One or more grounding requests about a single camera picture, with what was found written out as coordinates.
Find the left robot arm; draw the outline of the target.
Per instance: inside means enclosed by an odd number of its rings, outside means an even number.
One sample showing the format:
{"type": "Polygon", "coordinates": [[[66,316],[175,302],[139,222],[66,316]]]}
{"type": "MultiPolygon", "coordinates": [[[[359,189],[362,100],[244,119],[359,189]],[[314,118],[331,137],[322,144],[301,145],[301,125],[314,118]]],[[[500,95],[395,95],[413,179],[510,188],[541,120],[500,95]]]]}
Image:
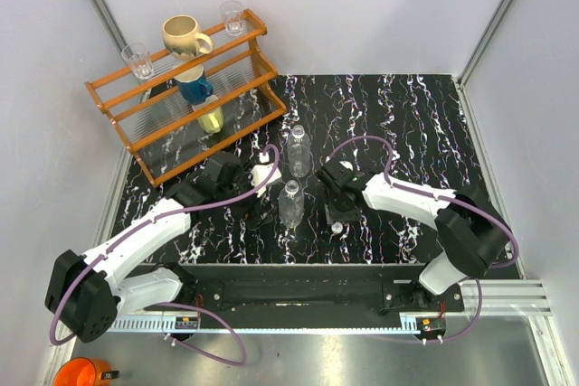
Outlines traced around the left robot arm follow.
{"type": "Polygon", "coordinates": [[[44,304],[52,312],[52,344],[58,324],[90,343],[120,315],[168,303],[177,310],[197,302],[197,279],[175,262],[139,276],[134,269],[176,237],[190,231],[196,213],[236,203],[250,207],[258,193],[280,178],[280,153],[266,146],[261,162],[242,164],[230,153],[212,155],[204,168],[166,189],[145,216],[110,240],[77,254],[68,249],[54,262],[44,304]]]}

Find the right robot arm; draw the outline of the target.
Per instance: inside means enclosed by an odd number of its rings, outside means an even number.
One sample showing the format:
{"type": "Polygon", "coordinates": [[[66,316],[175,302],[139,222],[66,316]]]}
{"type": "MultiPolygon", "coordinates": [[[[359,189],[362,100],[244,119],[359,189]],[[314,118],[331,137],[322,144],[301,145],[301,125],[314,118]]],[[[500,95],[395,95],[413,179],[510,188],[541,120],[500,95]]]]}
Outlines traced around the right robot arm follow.
{"type": "Polygon", "coordinates": [[[442,253],[430,260],[411,287],[421,310],[440,304],[443,292],[464,278],[484,278],[512,232],[480,189],[433,188],[386,179],[378,172],[356,172],[336,158],[316,171],[325,187],[330,219],[345,221],[365,209],[391,212],[437,231],[442,253]]]}

